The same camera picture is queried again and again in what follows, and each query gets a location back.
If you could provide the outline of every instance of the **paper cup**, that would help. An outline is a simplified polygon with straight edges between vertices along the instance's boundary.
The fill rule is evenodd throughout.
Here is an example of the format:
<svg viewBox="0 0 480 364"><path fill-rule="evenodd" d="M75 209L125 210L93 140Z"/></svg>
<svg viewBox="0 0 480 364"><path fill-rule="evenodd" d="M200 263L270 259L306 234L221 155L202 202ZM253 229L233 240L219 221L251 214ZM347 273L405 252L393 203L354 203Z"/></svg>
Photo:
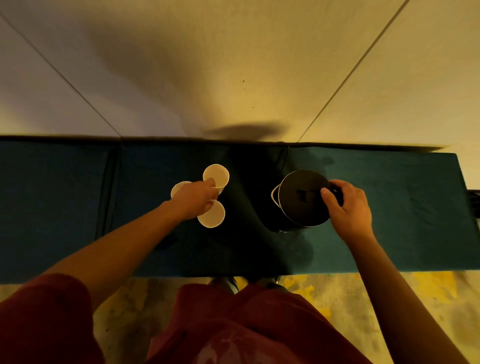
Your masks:
<svg viewBox="0 0 480 364"><path fill-rule="evenodd" d="M218 190L218 194L221 194L224 187L227 185L228 180L230 179L230 173L228 169L219 164L212 164L205 168L204 171L204 181L209 178L215 180L215 188Z"/></svg>
<svg viewBox="0 0 480 364"><path fill-rule="evenodd" d="M216 228L225 218L225 208L217 200L212 200L213 206L203 215L197 217L198 221L206 228Z"/></svg>
<svg viewBox="0 0 480 364"><path fill-rule="evenodd" d="M184 185L184 184L187 184L187 183L192 183L190 181L182 181L182 182L179 182L177 183L175 186L173 186L171 192L170 192L170 198L173 198L173 195L176 194L180 188Z"/></svg>

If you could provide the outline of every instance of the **white wall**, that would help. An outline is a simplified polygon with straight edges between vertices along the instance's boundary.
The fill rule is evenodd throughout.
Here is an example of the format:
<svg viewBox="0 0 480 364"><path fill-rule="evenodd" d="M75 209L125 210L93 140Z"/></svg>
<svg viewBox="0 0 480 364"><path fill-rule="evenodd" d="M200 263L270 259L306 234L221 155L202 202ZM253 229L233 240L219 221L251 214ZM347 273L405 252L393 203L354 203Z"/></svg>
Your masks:
<svg viewBox="0 0 480 364"><path fill-rule="evenodd" d="M118 134L0 17L0 134Z"/></svg>
<svg viewBox="0 0 480 364"><path fill-rule="evenodd" d="M479 14L410 1L301 141L445 146L480 189Z"/></svg>
<svg viewBox="0 0 480 364"><path fill-rule="evenodd" d="M296 142L401 3L0 0L0 11L124 136Z"/></svg>

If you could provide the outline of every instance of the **pot handle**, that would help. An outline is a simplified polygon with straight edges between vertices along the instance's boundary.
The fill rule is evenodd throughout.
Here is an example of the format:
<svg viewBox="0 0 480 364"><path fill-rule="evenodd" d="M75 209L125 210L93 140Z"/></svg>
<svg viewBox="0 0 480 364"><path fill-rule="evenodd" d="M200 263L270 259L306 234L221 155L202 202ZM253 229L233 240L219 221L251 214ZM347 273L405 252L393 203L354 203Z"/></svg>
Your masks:
<svg viewBox="0 0 480 364"><path fill-rule="evenodd" d="M275 192L275 190L276 190L278 187L280 187L281 184L282 184L282 183L279 183L278 186L275 187L275 188L273 189L272 193L270 194L270 197L272 198L272 201L275 202L275 205L277 205L279 208L282 208L282 207L281 207L281 206L277 203L277 201L275 201L275 199L273 198L273 192Z"/></svg>

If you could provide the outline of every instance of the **left hand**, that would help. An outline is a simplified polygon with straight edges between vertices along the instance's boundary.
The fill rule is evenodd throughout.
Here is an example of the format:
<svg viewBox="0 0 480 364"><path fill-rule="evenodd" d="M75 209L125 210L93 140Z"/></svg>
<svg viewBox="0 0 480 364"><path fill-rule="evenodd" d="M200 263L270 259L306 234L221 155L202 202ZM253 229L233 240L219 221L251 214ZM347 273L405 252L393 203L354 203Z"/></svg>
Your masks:
<svg viewBox="0 0 480 364"><path fill-rule="evenodd" d="M171 199L181 213L183 220L203 215L213 206L211 200L218 198L213 178L206 181L187 183Z"/></svg>

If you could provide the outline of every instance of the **floor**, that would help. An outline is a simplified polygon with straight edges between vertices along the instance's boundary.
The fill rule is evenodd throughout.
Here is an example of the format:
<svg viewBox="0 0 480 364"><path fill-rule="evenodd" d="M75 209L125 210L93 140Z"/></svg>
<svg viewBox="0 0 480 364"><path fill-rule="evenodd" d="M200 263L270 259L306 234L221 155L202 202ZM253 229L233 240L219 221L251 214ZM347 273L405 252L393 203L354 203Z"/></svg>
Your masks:
<svg viewBox="0 0 480 364"><path fill-rule="evenodd" d="M471 364L480 364L480 271L404 273L404 278ZM129 279L95 312L107 364L142 363L150 335L164 329L177 289L198 279ZM245 282L239 280L240 287ZM391 363L359 274L282 277L374 364ZM0 285L0 300L19 285Z"/></svg>

